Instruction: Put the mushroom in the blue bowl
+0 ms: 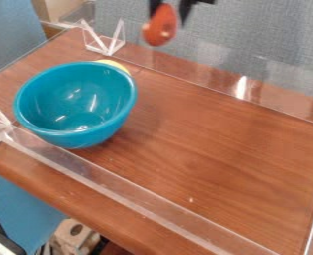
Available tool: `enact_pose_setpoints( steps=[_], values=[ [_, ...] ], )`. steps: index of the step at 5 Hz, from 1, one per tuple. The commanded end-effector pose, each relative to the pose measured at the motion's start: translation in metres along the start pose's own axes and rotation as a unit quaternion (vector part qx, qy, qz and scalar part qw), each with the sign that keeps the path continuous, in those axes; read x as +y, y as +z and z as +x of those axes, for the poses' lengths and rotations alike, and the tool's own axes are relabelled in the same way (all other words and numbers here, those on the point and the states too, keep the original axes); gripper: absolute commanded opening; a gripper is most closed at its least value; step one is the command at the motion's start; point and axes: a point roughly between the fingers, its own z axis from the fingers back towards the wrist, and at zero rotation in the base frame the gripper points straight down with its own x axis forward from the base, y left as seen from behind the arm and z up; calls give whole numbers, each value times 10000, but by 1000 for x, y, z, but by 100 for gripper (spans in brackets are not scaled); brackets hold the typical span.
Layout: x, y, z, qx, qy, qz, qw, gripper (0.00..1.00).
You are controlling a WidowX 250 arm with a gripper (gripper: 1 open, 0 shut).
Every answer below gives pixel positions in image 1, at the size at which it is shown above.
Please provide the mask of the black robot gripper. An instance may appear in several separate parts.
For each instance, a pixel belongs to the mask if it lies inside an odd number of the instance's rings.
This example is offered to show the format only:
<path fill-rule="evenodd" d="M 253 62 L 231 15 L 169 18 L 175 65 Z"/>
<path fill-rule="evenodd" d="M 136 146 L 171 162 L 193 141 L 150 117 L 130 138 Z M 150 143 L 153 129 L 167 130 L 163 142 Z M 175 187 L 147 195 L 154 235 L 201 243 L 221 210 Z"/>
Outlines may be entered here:
<path fill-rule="evenodd" d="M 150 16 L 153 16 L 157 13 L 157 8 L 162 4 L 163 0 L 150 0 Z M 198 3 L 206 3 L 206 4 L 217 4 L 217 0 L 181 0 L 179 3 L 179 16 L 182 23 L 186 23 L 191 7 L 193 5 Z"/>

